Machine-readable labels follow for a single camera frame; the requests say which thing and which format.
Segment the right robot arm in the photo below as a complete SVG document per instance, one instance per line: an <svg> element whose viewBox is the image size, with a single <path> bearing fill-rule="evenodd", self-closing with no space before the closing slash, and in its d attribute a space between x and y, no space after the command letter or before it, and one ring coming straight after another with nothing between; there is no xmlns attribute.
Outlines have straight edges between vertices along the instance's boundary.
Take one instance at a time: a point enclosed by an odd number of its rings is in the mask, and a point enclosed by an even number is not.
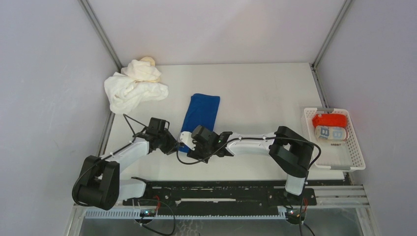
<svg viewBox="0 0 417 236"><path fill-rule="evenodd" d="M315 143L286 126L280 126L273 133L242 135L232 131L217 134L199 125L192 132L183 131L179 141L189 148L188 157L207 162L212 156L237 156L245 154L271 157L287 174L284 198L292 205L304 197L305 181L311 162L315 161Z"/></svg>

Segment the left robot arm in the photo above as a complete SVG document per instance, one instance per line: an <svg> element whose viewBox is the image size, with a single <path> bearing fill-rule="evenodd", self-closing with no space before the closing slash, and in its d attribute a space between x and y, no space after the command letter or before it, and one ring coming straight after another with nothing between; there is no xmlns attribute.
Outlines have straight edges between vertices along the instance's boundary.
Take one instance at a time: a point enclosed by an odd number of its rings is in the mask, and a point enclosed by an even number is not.
<svg viewBox="0 0 417 236"><path fill-rule="evenodd" d="M176 152L177 141L167 130L149 134L136 133L133 139L116 151L104 156L85 158L81 172L72 188L73 201L83 207L110 210L117 202L135 198L148 205L154 192L145 180L131 177L121 179L121 173L134 162L159 149L166 155Z"/></svg>

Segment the blue towel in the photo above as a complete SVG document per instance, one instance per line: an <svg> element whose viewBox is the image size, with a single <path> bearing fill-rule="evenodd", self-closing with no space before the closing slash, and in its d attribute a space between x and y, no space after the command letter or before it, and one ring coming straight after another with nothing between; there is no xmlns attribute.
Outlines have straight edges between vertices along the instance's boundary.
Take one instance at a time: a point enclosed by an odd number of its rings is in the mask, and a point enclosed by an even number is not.
<svg viewBox="0 0 417 236"><path fill-rule="evenodd" d="M192 95L180 131L192 132L198 125L213 131L219 104L220 96L201 93Z"/></svg>

